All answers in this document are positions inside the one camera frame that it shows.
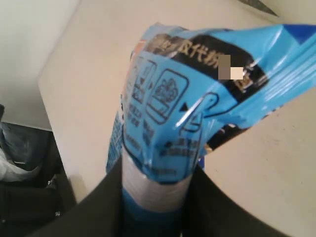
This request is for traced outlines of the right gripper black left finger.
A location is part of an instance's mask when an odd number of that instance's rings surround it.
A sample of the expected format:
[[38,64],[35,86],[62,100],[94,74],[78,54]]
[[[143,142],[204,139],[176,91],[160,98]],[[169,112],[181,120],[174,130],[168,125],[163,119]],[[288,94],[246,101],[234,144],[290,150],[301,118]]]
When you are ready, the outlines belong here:
[[122,161],[79,204],[31,237],[120,237],[123,213]]

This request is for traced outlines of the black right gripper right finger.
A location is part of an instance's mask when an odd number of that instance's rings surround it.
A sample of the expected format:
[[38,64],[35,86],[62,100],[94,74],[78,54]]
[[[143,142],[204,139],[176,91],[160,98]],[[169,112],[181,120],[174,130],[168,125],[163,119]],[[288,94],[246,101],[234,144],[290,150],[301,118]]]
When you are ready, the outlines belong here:
[[277,237],[279,231],[241,208],[197,166],[182,216],[184,237]]

